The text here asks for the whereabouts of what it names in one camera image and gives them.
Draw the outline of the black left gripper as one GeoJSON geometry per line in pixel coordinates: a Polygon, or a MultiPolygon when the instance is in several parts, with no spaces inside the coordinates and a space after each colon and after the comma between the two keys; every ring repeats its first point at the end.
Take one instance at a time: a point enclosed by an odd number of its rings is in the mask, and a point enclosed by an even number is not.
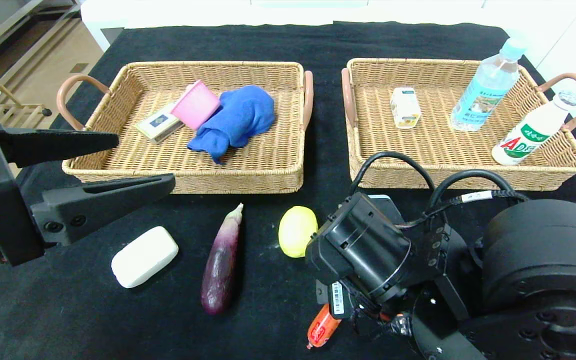
{"type": "Polygon", "coordinates": [[[42,201],[30,207],[32,219],[9,163],[24,168],[118,145],[112,132],[0,125],[0,259],[12,266],[25,264],[45,255],[43,241],[69,246],[172,193],[176,178],[171,173],[84,183],[44,191],[42,201]]]}

